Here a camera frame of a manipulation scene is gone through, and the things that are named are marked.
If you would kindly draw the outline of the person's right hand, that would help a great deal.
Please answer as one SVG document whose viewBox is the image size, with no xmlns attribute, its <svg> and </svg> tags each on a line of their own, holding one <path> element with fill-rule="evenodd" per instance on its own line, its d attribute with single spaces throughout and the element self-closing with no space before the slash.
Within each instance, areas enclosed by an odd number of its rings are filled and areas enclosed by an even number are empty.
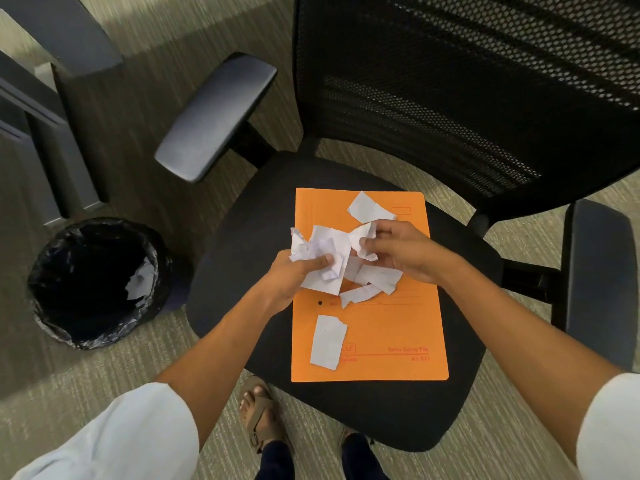
<svg viewBox="0 0 640 480">
<path fill-rule="evenodd" d="M 415 280 L 439 285 L 456 264 L 450 250 L 432 241 L 411 223 L 380 219 L 375 221 L 376 237 L 388 236 L 388 251 L 370 251 L 378 256 L 375 265 L 397 269 Z"/>
</svg>

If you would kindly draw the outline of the person's left hand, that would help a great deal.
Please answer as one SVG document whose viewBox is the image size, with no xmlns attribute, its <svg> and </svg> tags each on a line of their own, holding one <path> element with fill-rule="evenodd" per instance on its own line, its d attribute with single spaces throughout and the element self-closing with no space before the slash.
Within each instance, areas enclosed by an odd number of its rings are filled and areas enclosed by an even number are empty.
<svg viewBox="0 0 640 480">
<path fill-rule="evenodd" d="M 307 275 L 301 273 L 301 260 L 291 260 L 290 250 L 281 250 L 274 259 L 268 272 L 260 279 L 258 288 L 266 298 L 266 309 L 273 316 L 286 309 Z"/>
</svg>

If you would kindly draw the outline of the small torn white paper scrap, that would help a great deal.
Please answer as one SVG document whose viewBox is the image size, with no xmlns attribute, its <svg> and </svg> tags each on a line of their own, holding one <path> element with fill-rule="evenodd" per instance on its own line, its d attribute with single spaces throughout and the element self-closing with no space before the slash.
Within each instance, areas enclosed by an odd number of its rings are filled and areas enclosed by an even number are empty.
<svg viewBox="0 0 640 480">
<path fill-rule="evenodd" d="M 366 261 L 376 261 L 378 259 L 377 254 L 364 249 L 361 245 L 362 239 L 375 239 L 376 237 L 376 224 L 375 222 L 369 222 L 363 224 L 350 233 L 348 233 L 348 240 L 352 250 L 358 258 Z"/>
</svg>

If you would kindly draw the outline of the white paper wad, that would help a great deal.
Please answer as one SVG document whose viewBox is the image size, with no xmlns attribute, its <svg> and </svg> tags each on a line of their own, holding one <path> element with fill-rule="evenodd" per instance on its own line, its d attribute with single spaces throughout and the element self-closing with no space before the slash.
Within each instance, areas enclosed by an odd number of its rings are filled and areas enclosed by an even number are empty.
<svg viewBox="0 0 640 480">
<path fill-rule="evenodd" d="M 314 225 L 309 241 L 297 228 L 291 229 L 291 237 L 289 259 L 293 262 L 326 255 L 333 257 L 331 266 L 308 273 L 301 287 L 338 296 L 351 252 L 349 234 L 334 228 Z"/>
</svg>

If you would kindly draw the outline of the person's right forearm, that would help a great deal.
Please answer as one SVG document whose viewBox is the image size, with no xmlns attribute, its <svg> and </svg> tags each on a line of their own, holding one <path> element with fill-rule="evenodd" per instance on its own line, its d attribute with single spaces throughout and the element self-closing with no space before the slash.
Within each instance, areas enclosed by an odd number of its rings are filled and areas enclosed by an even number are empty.
<svg viewBox="0 0 640 480">
<path fill-rule="evenodd" d="M 453 256 L 438 284 L 453 299 L 530 409 L 577 464 L 580 428 L 596 394 L 622 370 Z"/>
</svg>

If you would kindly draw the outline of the wide creased white paper piece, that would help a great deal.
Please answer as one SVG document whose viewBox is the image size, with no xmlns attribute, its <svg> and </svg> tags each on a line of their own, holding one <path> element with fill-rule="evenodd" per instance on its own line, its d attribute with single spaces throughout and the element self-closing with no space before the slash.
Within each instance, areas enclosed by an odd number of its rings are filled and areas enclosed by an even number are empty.
<svg viewBox="0 0 640 480">
<path fill-rule="evenodd" d="M 373 285 L 385 294 L 391 295 L 402 276 L 403 272 L 397 269 L 364 264 L 356 272 L 353 281 L 360 285 Z"/>
</svg>

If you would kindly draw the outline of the narrow white paper strip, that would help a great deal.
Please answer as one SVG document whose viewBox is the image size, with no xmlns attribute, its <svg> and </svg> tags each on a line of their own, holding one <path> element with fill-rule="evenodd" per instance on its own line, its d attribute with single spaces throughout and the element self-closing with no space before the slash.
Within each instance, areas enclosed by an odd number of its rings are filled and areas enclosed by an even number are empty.
<svg viewBox="0 0 640 480">
<path fill-rule="evenodd" d="M 357 304 L 368 301 L 371 298 L 379 295 L 380 293 L 382 293 L 382 290 L 379 287 L 375 286 L 375 284 L 371 283 L 347 290 L 345 292 L 341 292 L 339 295 L 341 300 L 341 307 L 346 308 L 350 303 Z"/>
</svg>

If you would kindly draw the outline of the person's left foot in sandal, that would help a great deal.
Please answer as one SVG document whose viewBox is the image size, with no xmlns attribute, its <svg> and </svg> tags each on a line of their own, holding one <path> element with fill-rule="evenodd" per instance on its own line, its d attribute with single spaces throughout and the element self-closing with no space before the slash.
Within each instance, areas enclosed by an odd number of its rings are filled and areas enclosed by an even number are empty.
<svg viewBox="0 0 640 480">
<path fill-rule="evenodd" d="M 273 442 L 284 443 L 292 452 L 279 406 L 267 382 L 256 375 L 249 376 L 241 385 L 238 403 L 239 419 L 255 453 L 263 453 L 264 448 Z"/>
</svg>

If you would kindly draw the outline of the black mesh chair backrest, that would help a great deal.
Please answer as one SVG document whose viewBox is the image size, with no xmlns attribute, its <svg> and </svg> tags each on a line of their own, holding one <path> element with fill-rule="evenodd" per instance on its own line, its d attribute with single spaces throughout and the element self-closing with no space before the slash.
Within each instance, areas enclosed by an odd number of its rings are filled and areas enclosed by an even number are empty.
<svg viewBox="0 0 640 480">
<path fill-rule="evenodd" d="M 295 0 L 305 136 L 400 158 L 491 222 L 640 169 L 640 0 Z"/>
</svg>

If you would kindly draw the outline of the person's dark right trouser leg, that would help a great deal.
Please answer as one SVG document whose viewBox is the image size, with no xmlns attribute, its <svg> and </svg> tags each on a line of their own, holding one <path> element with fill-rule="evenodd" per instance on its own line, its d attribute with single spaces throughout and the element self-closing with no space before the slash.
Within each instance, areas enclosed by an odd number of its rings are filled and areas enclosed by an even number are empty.
<svg viewBox="0 0 640 480">
<path fill-rule="evenodd" d="M 349 433 L 340 446 L 340 459 L 346 480 L 390 480 L 371 450 L 366 436 Z"/>
</svg>

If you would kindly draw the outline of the person's dark trouser leg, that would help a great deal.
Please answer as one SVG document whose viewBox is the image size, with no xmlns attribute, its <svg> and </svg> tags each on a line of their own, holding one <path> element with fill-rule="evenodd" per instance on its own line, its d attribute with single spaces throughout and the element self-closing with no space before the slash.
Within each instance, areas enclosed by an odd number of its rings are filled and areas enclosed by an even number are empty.
<svg viewBox="0 0 640 480">
<path fill-rule="evenodd" d="M 349 433 L 340 446 L 340 459 L 346 480 L 390 480 L 371 450 L 366 436 Z"/>
<path fill-rule="evenodd" d="M 295 480 L 292 454 L 283 440 L 267 443 L 260 456 L 260 468 L 254 480 Z"/>
</svg>

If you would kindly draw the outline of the person's dark left trouser leg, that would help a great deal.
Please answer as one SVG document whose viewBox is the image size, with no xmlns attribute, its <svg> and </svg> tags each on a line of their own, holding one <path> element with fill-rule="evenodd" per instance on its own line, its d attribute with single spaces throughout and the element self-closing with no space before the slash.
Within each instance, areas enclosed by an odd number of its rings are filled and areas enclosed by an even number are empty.
<svg viewBox="0 0 640 480">
<path fill-rule="evenodd" d="M 292 454 L 283 440 L 267 443 L 260 456 L 260 468 L 254 480 L 295 480 Z"/>
</svg>

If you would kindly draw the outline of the person's white left sleeve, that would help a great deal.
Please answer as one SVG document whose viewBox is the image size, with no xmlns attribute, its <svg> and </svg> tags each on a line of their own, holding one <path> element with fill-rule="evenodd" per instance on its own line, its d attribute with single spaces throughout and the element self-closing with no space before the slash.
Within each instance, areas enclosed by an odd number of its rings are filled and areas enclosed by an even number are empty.
<svg viewBox="0 0 640 480">
<path fill-rule="evenodd" d="M 149 383 L 116 399 L 12 480 L 191 480 L 200 446 L 186 402 Z"/>
</svg>

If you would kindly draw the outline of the person's white right sleeve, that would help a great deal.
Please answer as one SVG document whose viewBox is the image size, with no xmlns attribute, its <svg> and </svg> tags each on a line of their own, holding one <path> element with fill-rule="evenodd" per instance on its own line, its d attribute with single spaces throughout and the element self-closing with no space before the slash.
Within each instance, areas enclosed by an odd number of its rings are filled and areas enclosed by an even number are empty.
<svg viewBox="0 0 640 480">
<path fill-rule="evenodd" d="M 598 391 L 576 459 L 582 480 L 640 480 L 640 374 L 620 374 Z"/>
</svg>

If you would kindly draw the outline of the grey desk top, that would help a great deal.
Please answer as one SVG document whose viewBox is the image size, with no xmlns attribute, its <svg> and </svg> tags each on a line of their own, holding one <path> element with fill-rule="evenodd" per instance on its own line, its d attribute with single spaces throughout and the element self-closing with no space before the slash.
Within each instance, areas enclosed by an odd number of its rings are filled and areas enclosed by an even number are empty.
<svg viewBox="0 0 640 480">
<path fill-rule="evenodd" d="M 71 75 L 112 69 L 123 57 L 80 0 L 0 0 L 4 11 Z"/>
</svg>

